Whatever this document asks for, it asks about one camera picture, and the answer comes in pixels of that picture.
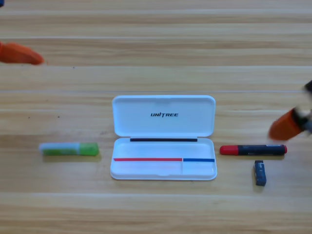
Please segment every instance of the black strip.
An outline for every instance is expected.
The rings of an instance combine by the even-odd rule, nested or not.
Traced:
[[[130,141],[188,141],[197,142],[196,138],[130,138]]]
[[[298,110],[296,108],[293,108],[292,110],[292,119],[293,121],[298,125],[298,127],[305,131],[305,124],[309,121],[308,118],[300,116]]]

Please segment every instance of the marker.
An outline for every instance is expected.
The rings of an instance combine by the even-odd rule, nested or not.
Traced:
[[[223,145],[222,155],[284,155],[287,153],[285,145]]]

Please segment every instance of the glue stick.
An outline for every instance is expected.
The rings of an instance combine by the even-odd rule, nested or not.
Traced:
[[[98,144],[67,142],[67,143],[42,143],[39,150],[43,155],[82,155],[96,156],[98,154]]]

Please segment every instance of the wooden table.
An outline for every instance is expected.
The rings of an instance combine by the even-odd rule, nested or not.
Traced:
[[[10,0],[0,39],[44,55],[0,66],[0,233],[310,234],[312,139],[265,158],[223,144],[269,143],[312,78],[310,0]],[[110,177],[112,98],[216,99],[213,181]],[[97,157],[42,157],[41,142],[96,141]]]

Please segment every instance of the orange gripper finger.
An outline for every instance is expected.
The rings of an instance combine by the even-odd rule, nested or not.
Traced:
[[[44,59],[40,54],[26,46],[13,42],[7,44],[0,42],[0,62],[39,65],[44,62]]]

